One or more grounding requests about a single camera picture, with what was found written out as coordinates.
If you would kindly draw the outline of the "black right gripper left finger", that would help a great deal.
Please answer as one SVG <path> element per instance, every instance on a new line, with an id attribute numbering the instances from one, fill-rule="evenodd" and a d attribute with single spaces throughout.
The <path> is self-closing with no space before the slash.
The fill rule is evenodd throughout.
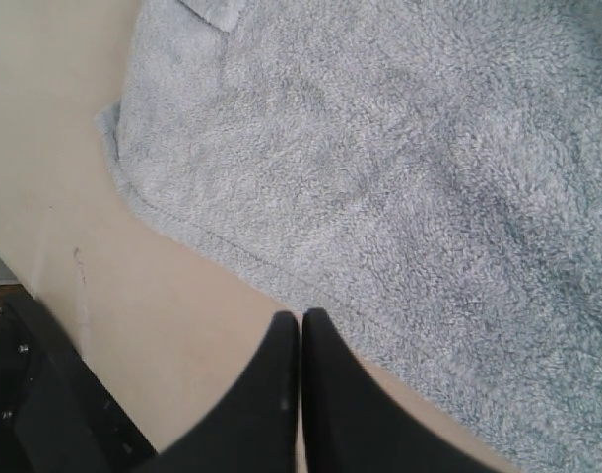
<path id="1" fill-rule="evenodd" d="M 138 472 L 295 472 L 300 330 L 275 313 L 243 372 L 188 433 Z"/>

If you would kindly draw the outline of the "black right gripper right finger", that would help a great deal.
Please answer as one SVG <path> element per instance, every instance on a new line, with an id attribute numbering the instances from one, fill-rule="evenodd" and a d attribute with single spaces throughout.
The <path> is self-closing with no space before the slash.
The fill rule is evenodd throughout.
<path id="1" fill-rule="evenodd" d="M 512 472 L 468 432 L 393 399 L 363 367 L 328 313 L 302 318 L 301 410 L 310 472 Z"/>

